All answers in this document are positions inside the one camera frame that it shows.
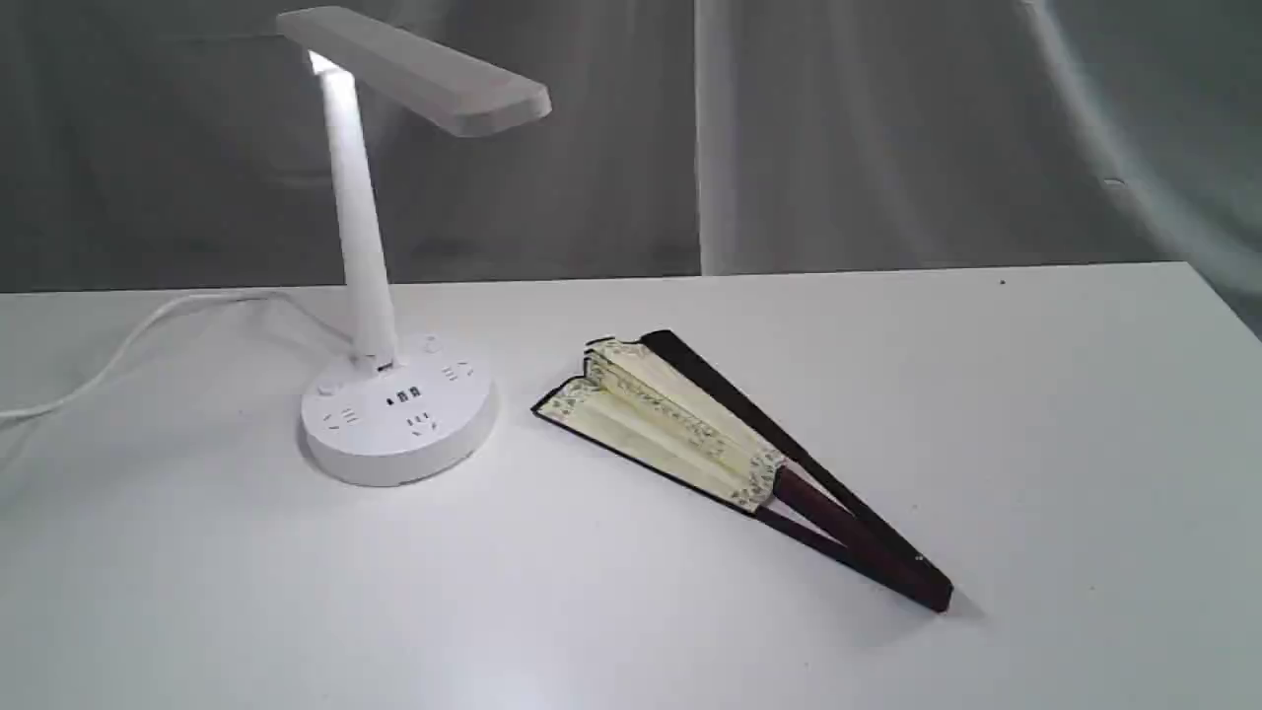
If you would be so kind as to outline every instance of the folding fan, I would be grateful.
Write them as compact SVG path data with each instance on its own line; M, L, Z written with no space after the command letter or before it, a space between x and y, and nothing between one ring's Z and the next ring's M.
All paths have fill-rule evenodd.
M934 612L950 604L945 575L670 330L588 343L583 376L533 411Z

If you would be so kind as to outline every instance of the white table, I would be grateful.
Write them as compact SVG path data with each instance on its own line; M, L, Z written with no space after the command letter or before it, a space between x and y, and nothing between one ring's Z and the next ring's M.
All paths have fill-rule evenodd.
M304 459L298 397L336 343L283 301L178 317L0 433L0 706L1262 699L1262 344L1185 265L396 294L405 329L486 348L504 404L422 484ZM0 296L0 405L67 391L169 295ZM953 610L528 412L586 339L664 325L946 571Z

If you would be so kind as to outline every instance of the lamp base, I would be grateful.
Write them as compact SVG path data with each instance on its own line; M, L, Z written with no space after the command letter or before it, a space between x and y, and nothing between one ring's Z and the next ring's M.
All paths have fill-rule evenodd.
M420 334L399 344L390 370L365 373L350 358L303 395L302 421L321 468L356 486L400 486L451 468L486 441L495 385L457 343Z

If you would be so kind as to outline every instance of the power cord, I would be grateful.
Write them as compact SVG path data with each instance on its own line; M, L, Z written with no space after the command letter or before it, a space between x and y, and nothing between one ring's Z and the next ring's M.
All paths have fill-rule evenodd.
M237 290L231 293L192 293L188 295L180 295L179 298L173 298L163 303L156 309L154 309L154 311L149 313L149 317L146 317L144 320L140 320L140 323L136 327L131 328L131 332L127 333L127 337L122 339L119 347L114 351L114 354L111 354L110 362L106 363L105 367L101 368L101 371L95 377L92 377L92 380L78 386L69 395L59 400L54 400L44 405L38 405L35 407L0 411L0 422L14 421L14 420L29 420L32 417L48 415L49 412L56 412L57 410L61 410L62 407L69 405L71 402L74 402L80 397L83 397L85 395L91 392L92 388L101 385L101 382L106 378L106 376L110 375L114 367L119 364L124 354L127 352L127 348L131 347L131 343L135 342L136 338L144 334L144 332L148 330L150 327L153 327L154 323L165 318L172 313L172 310L175 310L180 305L184 305L187 303L236 303L241 300L265 300L269 298L280 298L283 300L286 300L290 305L295 306L303 314L316 320L316 323L319 324L322 328L324 328L326 330L341 337L342 339L346 340L351 339L350 335L347 335L345 332L321 319L319 315L308 310L302 303L294 299L293 295L290 295L284 290Z

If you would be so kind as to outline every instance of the desk lamp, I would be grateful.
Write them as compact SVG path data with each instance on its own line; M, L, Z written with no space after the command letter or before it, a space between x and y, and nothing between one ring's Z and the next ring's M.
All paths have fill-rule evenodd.
M490 135L548 115L548 88L345 8L284 13L276 25L309 52L324 95L355 318L352 351L303 395L303 430L334 478L371 487L423 479L486 441L496 417L495 386L461 343L434 333L400 339L395 332L355 82L457 136Z

